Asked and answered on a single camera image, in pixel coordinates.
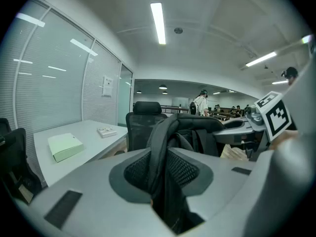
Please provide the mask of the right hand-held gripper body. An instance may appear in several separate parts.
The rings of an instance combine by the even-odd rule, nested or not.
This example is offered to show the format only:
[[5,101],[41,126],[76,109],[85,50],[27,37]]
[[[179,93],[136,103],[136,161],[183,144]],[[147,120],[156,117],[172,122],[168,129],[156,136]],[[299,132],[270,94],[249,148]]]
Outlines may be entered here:
[[271,91],[247,109],[245,117],[254,131],[254,140],[245,147],[249,160],[256,161],[291,126],[292,118],[282,98],[282,93]]

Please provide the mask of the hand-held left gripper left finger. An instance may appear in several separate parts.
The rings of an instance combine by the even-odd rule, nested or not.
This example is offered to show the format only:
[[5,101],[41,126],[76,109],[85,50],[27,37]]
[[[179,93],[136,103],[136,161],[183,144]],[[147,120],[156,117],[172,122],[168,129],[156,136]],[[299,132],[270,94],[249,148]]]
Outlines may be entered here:
[[[172,230],[150,204],[127,202],[109,182],[111,169],[147,150],[137,150],[86,163],[44,189],[31,204],[15,199],[27,223],[45,237],[172,237]],[[82,194],[61,228],[45,215],[68,191]]]

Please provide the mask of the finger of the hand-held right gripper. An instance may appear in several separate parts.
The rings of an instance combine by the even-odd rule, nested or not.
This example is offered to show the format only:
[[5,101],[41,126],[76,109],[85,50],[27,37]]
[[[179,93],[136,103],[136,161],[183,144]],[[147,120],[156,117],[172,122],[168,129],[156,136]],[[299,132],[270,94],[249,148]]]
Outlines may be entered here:
[[223,122],[223,126],[226,129],[235,129],[243,126],[245,126],[246,128],[251,128],[251,125],[249,121],[246,119],[246,117],[229,119]]
[[247,138],[248,134],[253,132],[254,130],[251,127],[240,127],[216,131],[213,132],[213,135],[218,143],[241,143]]

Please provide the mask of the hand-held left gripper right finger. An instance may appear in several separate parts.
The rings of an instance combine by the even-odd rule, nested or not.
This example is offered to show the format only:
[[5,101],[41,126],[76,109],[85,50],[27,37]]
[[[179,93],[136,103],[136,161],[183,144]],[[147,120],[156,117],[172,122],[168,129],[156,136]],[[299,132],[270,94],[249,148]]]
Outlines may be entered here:
[[170,148],[170,152],[200,168],[183,188],[189,210],[204,222],[183,237],[263,237],[269,235],[268,214],[259,201],[269,172],[269,152],[256,162],[231,160]]

